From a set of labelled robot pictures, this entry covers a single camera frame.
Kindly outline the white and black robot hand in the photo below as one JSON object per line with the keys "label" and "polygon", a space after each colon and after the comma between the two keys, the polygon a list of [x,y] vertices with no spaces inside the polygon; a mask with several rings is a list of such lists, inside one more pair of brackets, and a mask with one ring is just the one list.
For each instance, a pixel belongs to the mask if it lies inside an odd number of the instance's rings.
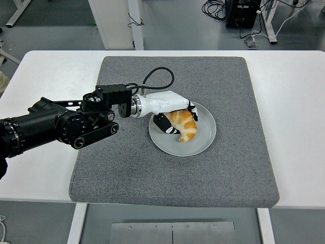
{"label": "white and black robot hand", "polygon": [[154,123],[166,134],[180,134],[180,122],[171,122],[169,117],[174,111],[184,111],[193,121],[198,121],[196,106],[188,99],[172,92],[164,91],[149,95],[133,96],[133,117],[144,117],[149,113],[154,114]]}

